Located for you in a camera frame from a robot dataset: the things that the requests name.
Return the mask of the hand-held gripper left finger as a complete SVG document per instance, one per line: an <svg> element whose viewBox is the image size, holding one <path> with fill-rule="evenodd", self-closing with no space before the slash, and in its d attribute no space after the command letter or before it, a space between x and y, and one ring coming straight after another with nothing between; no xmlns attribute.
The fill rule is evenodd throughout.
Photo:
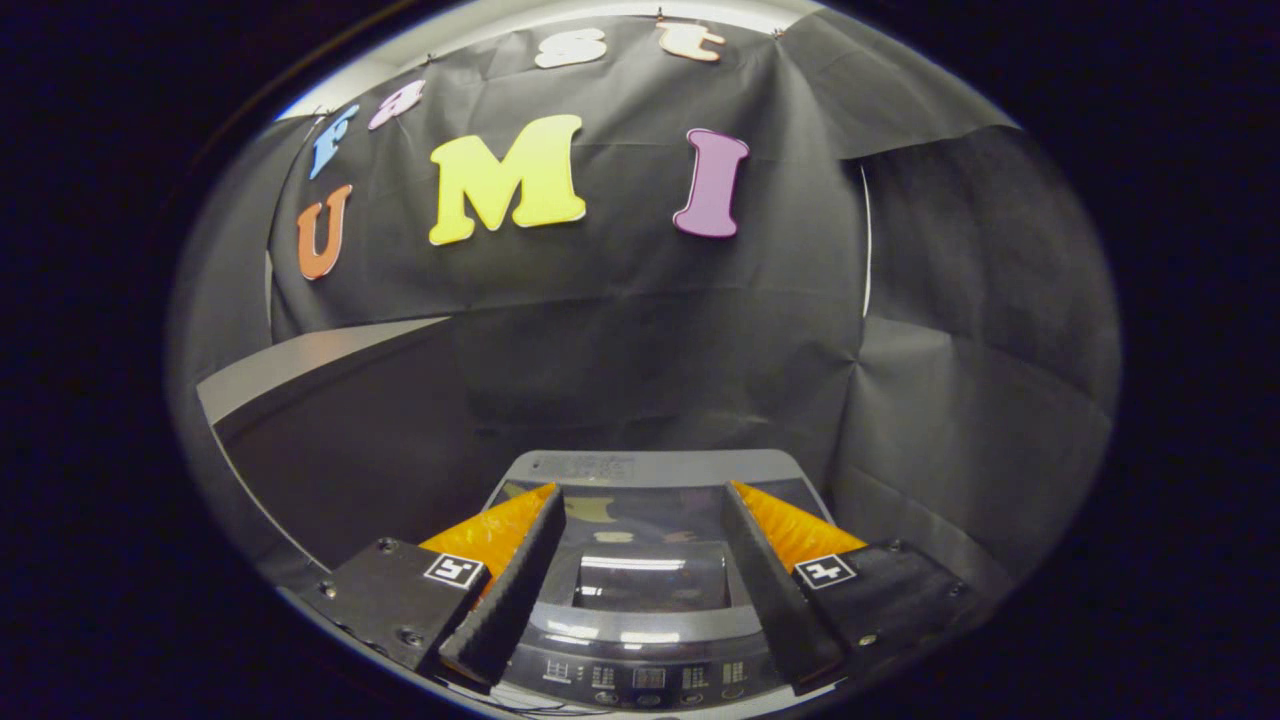
<svg viewBox="0 0 1280 720"><path fill-rule="evenodd" d="M397 667L489 689L506 674L566 525L562 489L539 486L417 544L376 539L300 600Z"/></svg>

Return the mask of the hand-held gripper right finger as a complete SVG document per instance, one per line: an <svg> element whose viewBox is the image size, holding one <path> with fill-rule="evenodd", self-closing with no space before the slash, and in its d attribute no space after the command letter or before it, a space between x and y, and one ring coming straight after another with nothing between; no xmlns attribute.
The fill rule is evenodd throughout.
<svg viewBox="0 0 1280 720"><path fill-rule="evenodd" d="M884 682L986 616L978 588L910 544L865 542L741 482L723 496L730 551L799 694Z"/></svg>

